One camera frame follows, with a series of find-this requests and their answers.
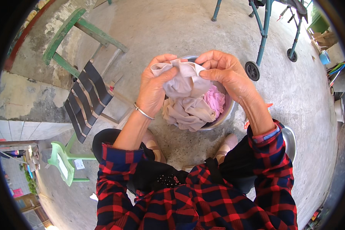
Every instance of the white paper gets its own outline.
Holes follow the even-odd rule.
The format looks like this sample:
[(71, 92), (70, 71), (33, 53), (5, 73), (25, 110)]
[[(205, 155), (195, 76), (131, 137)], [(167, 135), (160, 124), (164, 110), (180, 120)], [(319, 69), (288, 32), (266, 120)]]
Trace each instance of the white paper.
[(75, 167), (76, 167), (77, 169), (83, 169), (83, 168), (85, 168), (82, 159), (76, 159), (76, 160), (74, 160), (74, 163), (75, 163)]
[(59, 166), (60, 166), (62, 173), (64, 174), (65, 178), (68, 179), (68, 170), (65, 167), (64, 162), (62, 161), (59, 154), (58, 154), (58, 160), (59, 160)]
[(93, 193), (89, 198), (98, 201), (99, 199), (97, 198), (97, 195)]

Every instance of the woman's right hand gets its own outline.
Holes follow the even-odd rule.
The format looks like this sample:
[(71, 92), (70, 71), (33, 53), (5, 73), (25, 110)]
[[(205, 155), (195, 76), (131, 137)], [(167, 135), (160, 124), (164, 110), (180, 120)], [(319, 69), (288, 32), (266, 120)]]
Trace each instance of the woman's right hand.
[(199, 73), (203, 79), (220, 82), (231, 98), (239, 104), (246, 98), (257, 96), (255, 86), (233, 55), (211, 50), (201, 54), (195, 62), (203, 63), (202, 66), (207, 69)]
[(236, 57), (211, 50), (200, 55), (195, 62), (203, 63), (207, 69), (199, 72), (202, 78), (221, 82), (231, 98), (243, 107), (254, 136), (275, 128), (266, 104)]

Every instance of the woman's left hand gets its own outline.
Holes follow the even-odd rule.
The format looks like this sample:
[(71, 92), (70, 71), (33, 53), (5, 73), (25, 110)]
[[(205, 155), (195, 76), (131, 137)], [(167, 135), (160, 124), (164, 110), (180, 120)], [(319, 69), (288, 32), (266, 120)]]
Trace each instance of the woman's left hand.
[(156, 56), (142, 73), (139, 96), (136, 104), (150, 117), (155, 117), (164, 103), (165, 90), (163, 84), (175, 77), (178, 72), (178, 70), (173, 67), (163, 72), (160, 76), (155, 77), (152, 73), (151, 66), (162, 62), (170, 63), (171, 60), (176, 58), (177, 56), (173, 54)]

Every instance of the walker wheel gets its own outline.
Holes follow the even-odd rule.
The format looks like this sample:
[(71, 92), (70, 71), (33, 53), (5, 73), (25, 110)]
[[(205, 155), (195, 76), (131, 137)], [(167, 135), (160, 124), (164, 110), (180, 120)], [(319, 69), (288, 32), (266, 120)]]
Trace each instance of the walker wheel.
[(290, 51), (291, 51), (291, 49), (288, 49), (288, 51), (286, 52), (286, 54), (287, 54), (289, 60), (292, 61), (292, 62), (296, 62), (296, 61), (298, 60), (298, 55), (297, 55), (297, 53), (296, 53), (295, 50), (294, 50), (294, 53), (292, 54), (292, 57), (290, 58)]
[(245, 63), (245, 72), (252, 81), (259, 80), (259, 67), (256, 62), (249, 61)]

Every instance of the wrinkled hand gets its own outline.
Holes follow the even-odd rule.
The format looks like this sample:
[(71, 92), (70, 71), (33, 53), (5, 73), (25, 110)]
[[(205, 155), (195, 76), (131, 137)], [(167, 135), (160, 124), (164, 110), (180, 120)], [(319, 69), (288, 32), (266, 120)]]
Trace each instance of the wrinkled hand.
[(239, 104), (245, 98), (258, 94), (239, 60), (233, 55), (211, 50), (200, 55), (195, 62), (203, 63), (202, 66), (207, 69), (199, 73), (203, 79), (220, 82), (231, 98)]
[(176, 58), (176, 55), (173, 54), (164, 54), (154, 57), (142, 73), (139, 96), (136, 104), (150, 117), (155, 117), (164, 103), (165, 90), (162, 85), (175, 77), (178, 72), (178, 70), (173, 67), (163, 72), (160, 76), (155, 77), (151, 71), (151, 66), (162, 62), (170, 63), (171, 60)]

